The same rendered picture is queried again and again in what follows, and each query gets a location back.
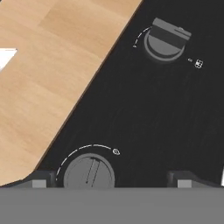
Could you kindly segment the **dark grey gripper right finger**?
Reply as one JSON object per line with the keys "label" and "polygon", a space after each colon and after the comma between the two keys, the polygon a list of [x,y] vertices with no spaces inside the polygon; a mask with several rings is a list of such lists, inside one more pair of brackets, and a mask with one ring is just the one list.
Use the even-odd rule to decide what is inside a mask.
{"label": "dark grey gripper right finger", "polygon": [[168,171],[167,186],[174,188],[221,188],[221,185],[201,179],[190,171]]}

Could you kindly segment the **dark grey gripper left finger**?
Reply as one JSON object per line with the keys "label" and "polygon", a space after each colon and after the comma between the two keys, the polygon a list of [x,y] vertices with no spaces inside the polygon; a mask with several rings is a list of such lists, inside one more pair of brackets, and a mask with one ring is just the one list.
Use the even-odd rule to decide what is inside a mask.
{"label": "dark grey gripper left finger", "polygon": [[51,188],[56,186],[54,171],[34,171],[18,185],[21,188]]}

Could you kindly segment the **grey stove knob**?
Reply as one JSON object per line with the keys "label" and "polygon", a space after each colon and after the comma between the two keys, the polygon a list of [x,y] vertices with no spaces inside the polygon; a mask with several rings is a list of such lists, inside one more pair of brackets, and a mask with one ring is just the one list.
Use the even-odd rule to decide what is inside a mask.
{"label": "grey stove knob", "polygon": [[106,158],[94,153],[82,154],[66,168],[63,185],[73,189],[114,188],[114,170]]}
{"label": "grey stove knob", "polygon": [[143,45],[154,60],[172,63],[183,54],[191,36],[189,31],[156,17],[144,36]]}

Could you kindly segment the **black stove front panel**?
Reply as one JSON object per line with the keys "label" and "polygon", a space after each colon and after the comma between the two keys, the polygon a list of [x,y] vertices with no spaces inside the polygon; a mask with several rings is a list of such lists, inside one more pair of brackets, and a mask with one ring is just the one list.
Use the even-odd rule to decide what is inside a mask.
{"label": "black stove front panel", "polygon": [[[168,64],[144,37],[155,18],[191,33]],[[164,187],[170,171],[215,184],[224,169],[224,0],[143,0],[38,164],[57,183],[86,153],[118,187]]]}

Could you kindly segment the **white object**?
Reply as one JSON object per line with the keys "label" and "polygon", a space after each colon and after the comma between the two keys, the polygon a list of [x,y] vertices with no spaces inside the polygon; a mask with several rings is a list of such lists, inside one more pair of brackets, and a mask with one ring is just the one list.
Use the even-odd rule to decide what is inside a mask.
{"label": "white object", "polygon": [[2,71],[8,62],[17,53],[17,48],[0,48],[0,71]]}

